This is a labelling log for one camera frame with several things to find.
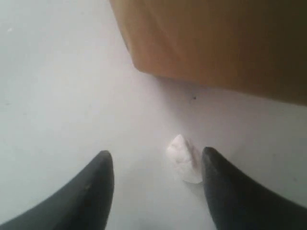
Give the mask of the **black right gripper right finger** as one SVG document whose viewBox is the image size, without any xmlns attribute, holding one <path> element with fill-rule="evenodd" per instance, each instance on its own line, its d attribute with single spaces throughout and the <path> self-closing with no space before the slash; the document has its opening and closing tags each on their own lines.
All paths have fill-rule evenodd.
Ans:
<svg viewBox="0 0 307 230">
<path fill-rule="evenodd" d="M 307 209 L 257 183 L 221 153 L 202 153 L 204 194 L 218 230 L 305 230 Z"/>
</svg>

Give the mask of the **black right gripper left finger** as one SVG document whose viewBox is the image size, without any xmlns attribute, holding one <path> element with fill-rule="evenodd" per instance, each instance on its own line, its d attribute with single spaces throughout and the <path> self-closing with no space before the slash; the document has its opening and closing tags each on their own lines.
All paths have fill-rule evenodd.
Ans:
<svg viewBox="0 0 307 230">
<path fill-rule="evenodd" d="M 99 152 L 52 196 L 1 224 L 2 230 L 104 230 L 114 193 L 110 152 Z"/>
</svg>

